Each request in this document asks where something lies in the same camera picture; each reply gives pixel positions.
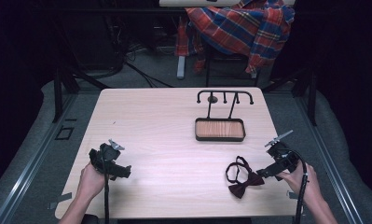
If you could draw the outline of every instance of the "fabric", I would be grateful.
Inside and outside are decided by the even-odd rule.
[[[235,166],[235,165],[237,166],[238,170],[237,170],[235,179],[231,180],[228,177],[228,171],[231,168],[231,166]],[[239,172],[241,171],[241,169],[239,168],[240,166],[244,167],[248,172],[247,180],[244,181],[243,183],[238,180],[238,175],[239,175]],[[240,198],[240,199],[241,197],[243,197],[243,194],[246,191],[246,188],[248,186],[258,186],[258,185],[265,184],[262,177],[256,174],[255,172],[253,172],[253,170],[249,166],[249,163],[243,157],[240,157],[240,156],[236,158],[235,162],[232,162],[228,166],[228,168],[226,169],[226,175],[227,175],[228,182],[235,184],[235,185],[231,185],[228,187],[229,191],[231,191],[231,193],[233,193],[237,198]]]
[[[203,54],[203,39],[225,54],[247,56],[247,73],[273,63],[295,16],[282,0],[241,0],[229,8],[189,7],[186,12],[188,18],[179,22],[175,54]]]

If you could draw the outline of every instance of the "dark background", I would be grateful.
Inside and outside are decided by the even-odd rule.
[[[90,7],[99,6],[89,2]],[[157,1],[140,3],[157,5]],[[0,177],[36,119],[43,101],[41,87],[53,79],[60,64],[78,67],[82,59],[83,66],[117,66],[118,49],[109,37],[89,35],[80,42],[76,38],[65,42],[62,35],[72,33],[72,24],[58,29],[46,15],[28,10],[31,6],[41,6],[41,2],[0,1]],[[318,90],[329,101],[346,135],[351,162],[372,189],[372,2],[298,0],[296,13],[290,39],[276,60],[272,77],[285,77],[305,66],[313,68]],[[153,34],[148,21],[133,20],[141,26],[136,31],[144,33],[129,32],[153,49],[154,38],[146,38]],[[89,33],[101,34],[104,21],[95,18],[88,28]],[[75,51],[82,42],[91,49]],[[94,50],[104,59],[96,61]]]

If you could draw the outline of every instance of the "wooden table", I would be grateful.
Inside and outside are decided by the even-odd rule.
[[[200,142],[195,138],[195,119],[206,118],[209,94],[201,90],[248,91],[240,94],[232,118],[242,119],[242,142]],[[233,95],[215,94],[211,118],[227,118]],[[242,199],[230,193],[227,166],[243,156],[256,171],[274,160],[264,145],[277,136],[264,96],[258,88],[221,89],[108,89],[102,91],[63,194],[76,195],[80,171],[90,161],[92,148],[108,139],[125,149],[117,164],[131,165],[131,176],[109,181],[111,218],[255,217],[294,216],[296,200],[290,188],[274,177],[265,185],[248,187]],[[89,214],[104,217],[104,190],[92,200]],[[72,200],[59,203],[61,218]]]

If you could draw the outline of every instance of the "gray carpet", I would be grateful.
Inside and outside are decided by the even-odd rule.
[[[176,78],[177,58],[172,56],[171,49],[162,49],[158,52],[141,50],[135,53],[134,64],[148,75],[162,80],[174,87],[204,87],[204,74],[195,75],[192,72],[194,58],[186,61],[186,77],[183,80]],[[149,88],[143,77],[130,69],[127,65],[116,75],[99,79],[102,83],[113,88]],[[88,82],[79,79],[81,91],[78,95],[69,95],[64,91],[64,98],[68,106],[65,108],[62,120],[52,124],[54,118],[53,84],[49,83],[43,88],[45,103],[39,117],[22,144],[19,153],[10,164],[7,172],[0,180],[0,215],[3,209],[7,216],[1,220],[8,223],[56,223],[54,209],[48,209],[48,204],[55,202],[62,194],[62,189],[70,172],[73,161],[81,143],[82,137],[99,96],[99,90]],[[335,115],[331,112],[329,104],[321,94],[317,97],[316,120],[318,126],[311,127],[305,119],[303,108],[304,100],[293,98],[289,90],[292,84],[279,88],[274,93],[265,94],[274,125],[278,133],[294,130],[283,141],[292,149],[297,150],[303,158],[316,169],[322,193],[332,208],[339,223],[354,223],[341,204],[338,190],[324,167],[320,145],[316,141],[316,132],[322,137],[324,147],[329,151],[338,173],[348,190],[351,201],[354,202],[360,219],[364,223],[372,223],[372,191],[364,185],[354,167],[349,162],[349,153],[346,139],[338,125]],[[55,137],[66,137],[67,132],[73,130],[68,140],[56,140]],[[16,185],[22,171],[31,163],[36,151],[45,147],[47,152],[40,155],[37,172],[31,174],[31,183],[25,186],[19,200],[14,200],[10,206],[7,204],[12,188]],[[252,217],[253,223],[292,223],[291,217]],[[308,209],[301,219],[302,223],[314,223]]]

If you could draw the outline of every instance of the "black wire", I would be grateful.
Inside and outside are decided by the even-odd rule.
[[[104,223],[109,224],[109,180],[107,177],[107,171],[106,171],[106,160],[104,158],[104,155],[106,153],[105,148],[102,148],[102,161],[103,161],[103,175],[104,175]]]
[[[156,79],[156,78],[154,78],[154,77],[149,76],[148,74],[142,72],[142,71],[139,70],[137,67],[135,67],[134,65],[132,65],[132,64],[130,64],[130,63],[128,63],[128,62],[124,62],[124,64],[126,64],[128,67],[130,67],[131,69],[135,70],[135,71],[136,71],[137,73],[139,73],[142,77],[144,77],[145,80],[147,81],[147,83],[150,85],[150,87],[153,87],[153,86],[157,87],[157,86],[152,82],[151,79],[153,79],[153,80],[159,82],[159,83],[162,84],[162,85],[165,85],[165,86],[167,86],[167,87],[173,88],[173,86],[171,86],[171,85],[169,85],[169,84],[167,84],[167,83],[164,83],[164,82],[162,82],[162,81],[160,81],[160,80],[158,80],[158,79]]]
[[[305,161],[302,159],[301,155],[294,150],[288,149],[288,148],[281,148],[278,150],[284,150],[287,152],[294,152],[296,155],[299,157],[299,160],[302,162],[302,170],[304,172],[304,175],[302,176],[302,182],[301,182],[301,187],[299,189],[298,193],[298,199],[296,201],[296,220],[294,223],[299,224],[301,222],[301,210],[302,210],[302,204],[304,200],[304,194],[305,194],[305,188],[308,183],[308,170],[307,170],[307,164]]]

